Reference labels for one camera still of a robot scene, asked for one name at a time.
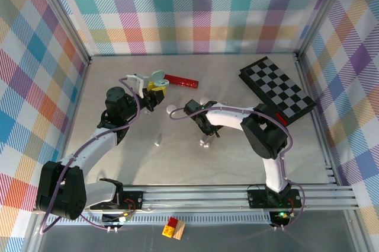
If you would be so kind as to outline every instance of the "checkerboard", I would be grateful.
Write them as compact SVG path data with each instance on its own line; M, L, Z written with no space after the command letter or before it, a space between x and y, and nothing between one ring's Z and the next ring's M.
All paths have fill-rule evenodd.
M263 103L289 125L310 112L316 103L267 57L240 70L240 77Z

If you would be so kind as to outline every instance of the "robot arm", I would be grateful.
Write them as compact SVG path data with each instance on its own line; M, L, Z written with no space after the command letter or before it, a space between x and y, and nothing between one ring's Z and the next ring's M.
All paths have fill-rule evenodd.
M127 78L138 93L140 108L154 111L154 108L165 97L165 87L148 91L143 76L128 75ZM80 147L76 157L74 154L70 154L59 162L49 161L44 164L38 185L37 209L47 211L59 176L68 162L71 164L60 184L51 210L52 214L73 220L79 217L88 206L101 202L113 202L119 205L123 202L123 184L121 182L106 178L93 184L84 182L91 168L123 140L129 128L115 132L109 132L109 130L129 124L137 114L137 101L133 96L126 94L121 87L113 87L107 91L105 105L107 109L102 113L100 123L90 139L96 138L104 132L108 132L107 134L96 138L93 142L86 142Z
M250 112L252 110L258 111L280 122L275 113L265 104L259 104L255 108L237 108L224 106L207 99L202 99L201 104L191 100L185 105L184 112L190 115L202 109L220 107L239 110L204 111L191 118L201 131L208 136L215 134L219 137L218 130L223 126L242 130L253 150L263 158L268 200L273 205L278 205L291 189L291 185L284 176L282 162L278 156L279 152L287 146L287 135L273 122L256 114L250 114Z

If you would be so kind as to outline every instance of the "plaid fabric backdrop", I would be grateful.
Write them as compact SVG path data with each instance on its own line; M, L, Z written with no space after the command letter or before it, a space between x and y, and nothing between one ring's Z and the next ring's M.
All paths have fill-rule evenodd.
M46 0L0 0L0 251L19 251L85 64Z
M323 0L61 0L96 55L292 53Z
M379 251L379 0L337 0L307 60L333 159Z

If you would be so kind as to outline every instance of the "purple cable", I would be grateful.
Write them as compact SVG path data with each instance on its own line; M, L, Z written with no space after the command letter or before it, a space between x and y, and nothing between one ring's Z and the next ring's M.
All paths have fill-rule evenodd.
M263 113L260 113L258 111L253 111L253 110L241 110L241 109L236 109L236 108L230 108L230 107L211 107L211 108L206 108L206 109L202 109L202 110L199 110L199 111L196 111L195 113L192 113L188 116L184 116L184 117L178 117L178 118L174 118L172 117L172 115L174 113L176 113L177 111L180 111L180 110L183 110L184 108L177 108L175 110L173 110L169 116L170 116L170 119L172 120L182 120L182 119L187 119L189 117L193 117L199 113L202 113L202 112L205 112L205 111L232 111L232 112L235 112L235 113L246 113L246 114L256 114L257 116L260 116L260 117L264 117L265 119L269 120L270 122L272 122L274 125L278 126L281 130L283 130L283 132L288 136L289 140L290 140L290 144L280 153L280 163L281 163L281 171L282 171L282 174L283 174L283 177L291 184L291 185L295 185L295 186L298 186L301 190L301 194L303 195L303 204L300 208L300 211L297 215L297 217L291 222L289 223L288 225L284 226L284 227L290 227L292 226L298 219L299 217L301 216L301 214L303 213L304 211L304 207L305 207L305 202L306 202L306 194L304 192L304 189L303 187L298 184L298 183L295 183L295 182L292 182L291 180L289 180L287 178L287 175L285 173L285 165L284 165L284 155L289 151L291 150L292 148L292 145L293 145L293 138L290 134L290 132L288 131L288 129L283 126L280 122L276 121L275 119L273 119L272 117L269 117L267 116L266 114L263 114Z
M133 91L132 87L129 86L128 84L126 84L124 82L124 80L127 80L127 78L121 78L119 79L119 81L132 93L133 95L133 98L135 99L136 103L137 103L137 114L136 116L134 117L134 119L130 122L130 123L127 123L126 125L124 126L120 126L120 127L117 127L115 129L110 129L110 130L107 130L105 132L102 132L100 133L99 135L97 135L96 137L94 138L91 138L90 140L88 140L86 143L84 143L81 147L79 147L79 149L73 154L73 157L78 157L78 154L81 153L83 151L83 149L85 149L88 145L90 145L91 143L93 143L93 141L97 140L98 138L108 134L108 133L111 133L111 132L115 132L117 130L121 130L121 129L126 129L127 127L130 127L133 123L135 123L137 121L137 119L139 118L140 116L140 112L141 112L141 105L140 105L140 101L138 99L138 96L137 94ZM57 181L57 184L55 186L55 189L54 189L54 192L53 192L53 196L52 196L52 199L50 200L50 203L47 207L47 210L46 210L46 213L45 213L45 216L43 217L42 219L42 222L41 222L41 227L39 229L39 233L40 234L44 234L46 233L51 227L54 226L54 224L56 224L59 220L60 220L60 217L58 217L57 219L54 220L54 222L52 224L50 224L47 228L45 228L45 225L46 225L46 221L47 221L47 218L49 217L50 213L52 212L52 209L53 209L53 205L54 205L54 202L57 198L57 195L58 195L58 190L59 190L59 187L60 187L60 184L68 170L68 168L70 167L71 163L73 163L74 161L74 158L71 158L69 160L69 162L67 162L66 166L63 168L62 172L60 173L59 175L59 178L58 178L58 181ZM84 220L86 220L89 224L97 227L97 228L101 228L101 229L105 229L107 230L105 227L102 227L100 225L97 225L91 221L89 221L88 219L86 219L84 216L81 215L82 218L84 218Z

